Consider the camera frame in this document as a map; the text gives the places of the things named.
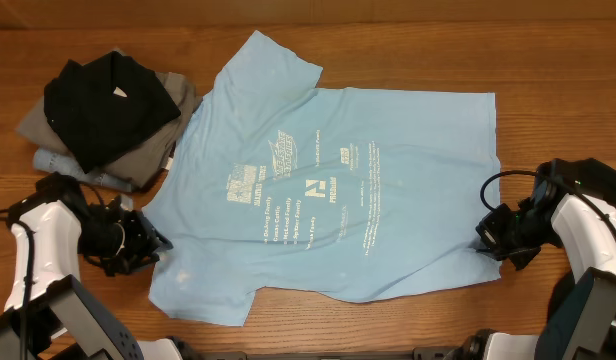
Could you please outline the light blue printed t-shirt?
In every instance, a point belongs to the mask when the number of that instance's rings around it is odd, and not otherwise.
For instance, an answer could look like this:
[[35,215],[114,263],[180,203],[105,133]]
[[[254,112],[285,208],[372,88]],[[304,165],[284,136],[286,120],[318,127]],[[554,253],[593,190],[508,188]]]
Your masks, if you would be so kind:
[[172,243],[150,301],[245,323],[264,287],[353,303],[497,280],[475,228],[500,200],[491,93],[327,89],[254,32],[215,78],[144,208]]

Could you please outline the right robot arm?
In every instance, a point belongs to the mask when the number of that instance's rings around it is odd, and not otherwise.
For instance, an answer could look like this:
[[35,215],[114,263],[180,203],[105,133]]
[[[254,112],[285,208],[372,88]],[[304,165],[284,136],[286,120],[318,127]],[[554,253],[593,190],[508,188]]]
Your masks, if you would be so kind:
[[446,353],[458,359],[616,360],[616,170],[589,158],[553,159],[531,172],[517,210],[491,207],[476,228],[487,255],[524,269],[545,244],[570,271],[554,287],[538,336],[483,329]]

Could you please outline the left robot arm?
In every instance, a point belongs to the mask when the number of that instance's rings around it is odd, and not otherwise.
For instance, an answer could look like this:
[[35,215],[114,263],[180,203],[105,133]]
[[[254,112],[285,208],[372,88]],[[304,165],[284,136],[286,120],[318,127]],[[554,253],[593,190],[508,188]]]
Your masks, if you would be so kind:
[[61,335],[74,342],[60,359],[190,358],[174,337],[138,341],[80,280],[80,260],[108,276],[156,263],[171,242],[131,199],[88,203],[77,179],[52,173],[34,194],[0,210],[16,241],[13,286],[0,315],[0,359],[37,359]]

